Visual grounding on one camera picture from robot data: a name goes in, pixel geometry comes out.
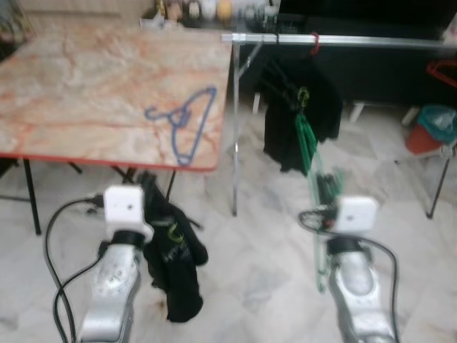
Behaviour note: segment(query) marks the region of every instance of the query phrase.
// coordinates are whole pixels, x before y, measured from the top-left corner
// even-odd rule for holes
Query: marble floor
[[[143,286],[135,301],[133,343],[339,343],[336,309],[327,292],[317,292],[313,237],[296,223],[311,205],[298,172],[280,174],[263,154],[263,116],[242,107],[239,215],[231,216],[231,124],[228,109],[219,168],[213,174],[176,178],[172,201],[204,225],[197,232],[209,250],[200,268],[201,313],[187,324],[169,324],[164,298]],[[457,175],[453,161],[434,220],[424,207],[436,184],[439,159],[400,167],[408,156],[401,127],[403,109],[371,107],[356,124],[344,118],[337,141],[320,147],[326,169],[347,171],[348,194],[370,194],[381,203],[371,238],[397,254],[400,263],[398,324],[403,343],[457,342]],[[65,164],[32,164],[43,226],[63,202],[101,192],[120,178],[110,169],[83,166],[78,175]],[[170,173],[159,172],[164,187]],[[24,171],[0,180],[2,194],[26,195]],[[56,223],[51,252],[66,277],[94,259],[104,237],[101,215],[74,207]],[[0,342],[60,342],[51,314],[55,292],[34,236],[28,204],[0,201]],[[375,253],[388,308],[390,264]],[[89,302],[90,277],[69,287],[77,322]]]

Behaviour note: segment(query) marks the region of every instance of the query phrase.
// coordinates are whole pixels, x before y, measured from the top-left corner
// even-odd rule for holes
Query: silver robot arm
[[[94,274],[91,304],[81,325],[79,343],[129,341],[142,249],[152,239],[152,229],[144,223],[143,197],[141,187],[135,186],[112,186],[104,193],[111,242]]]
[[[335,238],[327,242],[331,258],[329,288],[338,308],[338,326],[345,343],[395,343],[381,307],[376,272],[359,243]]]

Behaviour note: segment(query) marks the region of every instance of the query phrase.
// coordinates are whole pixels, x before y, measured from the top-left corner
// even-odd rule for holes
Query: table top
[[[220,32],[49,30],[0,65],[0,156],[211,171],[230,57]]]

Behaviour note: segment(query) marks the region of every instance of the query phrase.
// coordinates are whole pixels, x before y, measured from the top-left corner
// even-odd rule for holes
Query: black cloth
[[[203,306],[196,266],[208,261],[208,252],[191,228],[186,215],[169,204],[154,179],[142,177],[145,189],[145,220],[154,236],[143,250],[153,286],[166,293],[168,320],[187,322]]]
[[[276,64],[297,89],[308,89],[309,100],[305,115],[316,138],[320,142],[327,138],[338,138],[343,100],[336,88],[318,70],[312,58],[277,61]],[[263,151],[281,164],[282,172],[290,169],[303,172],[295,127],[297,112],[291,109],[290,104],[277,91],[272,91],[266,86],[270,84],[277,89],[285,89],[283,80],[266,72],[262,76],[262,81],[260,90],[268,103]]]

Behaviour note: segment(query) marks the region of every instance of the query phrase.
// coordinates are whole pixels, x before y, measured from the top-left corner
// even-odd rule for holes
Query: black cable
[[[301,224],[301,226],[315,234],[322,234],[326,236],[332,236],[332,237],[341,237],[341,238],[348,238],[348,239],[354,239],[356,241],[360,242],[365,242],[367,244],[373,245],[374,247],[380,249],[382,252],[387,254],[392,261],[392,291],[391,291],[391,318],[392,318],[392,327],[393,327],[393,335],[395,337],[395,340],[397,343],[400,343],[400,336],[398,335],[398,327],[397,327],[397,315],[396,315],[396,302],[397,302],[397,290],[398,290],[398,261],[395,256],[395,254],[386,246],[382,245],[381,243],[378,243],[374,240],[365,238],[365,237],[360,237],[360,236],[355,236],[352,234],[340,234],[338,232],[330,232],[330,231],[324,231],[317,229],[315,227],[310,227],[309,225],[305,224],[305,218],[309,214],[322,214],[325,213],[325,211],[330,211],[334,212],[334,209],[328,209],[328,210],[311,210],[311,211],[304,211],[301,212],[298,215],[298,222]]]
[[[62,299],[64,298],[65,287],[68,286],[72,281],[74,281],[75,279],[80,277],[82,274],[84,274],[84,273],[88,272],[90,269],[94,268],[96,266],[96,264],[100,262],[102,257],[103,257],[102,254],[99,255],[99,257],[97,258],[96,261],[90,263],[90,265],[84,267],[83,269],[79,270],[75,274],[71,275],[59,287],[59,290],[57,291],[56,296],[54,297],[54,305],[53,305],[53,309],[52,309],[52,315],[54,317],[54,322],[56,323],[57,327],[61,327],[61,328],[63,327],[61,320],[60,320],[60,316],[59,316],[59,306],[58,305],[59,305],[59,298],[60,297],[62,297]],[[71,339],[71,343],[76,343],[76,337],[74,339],[73,338]]]
[[[93,200],[94,199],[92,198],[83,198],[73,200],[72,202],[67,202],[66,204],[59,207],[59,209],[57,209],[57,211],[53,214],[51,220],[49,220],[48,227],[46,228],[46,233],[44,235],[44,259],[46,261],[46,265],[48,266],[49,272],[51,273],[52,279],[58,289],[62,287],[62,283],[59,279],[59,276],[57,275],[54,264],[52,263],[51,256],[49,255],[49,237],[51,236],[52,228],[54,227],[54,223],[56,222],[57,217],[60,215],[60,213],[62,213],[63,210],[75,204],[91,203]],[[65,291],[62,292],[62,300],[64,302],[66,315],[69,319],[71,340],[76,341],[76,326],[74,323],[73,312],[71,311],[71,305]],[[64,328],[61,325],[58,325],[57,323],[56,325],[59,334],[62,338],[62,341],[67,343],[68,338],[66,336]]]

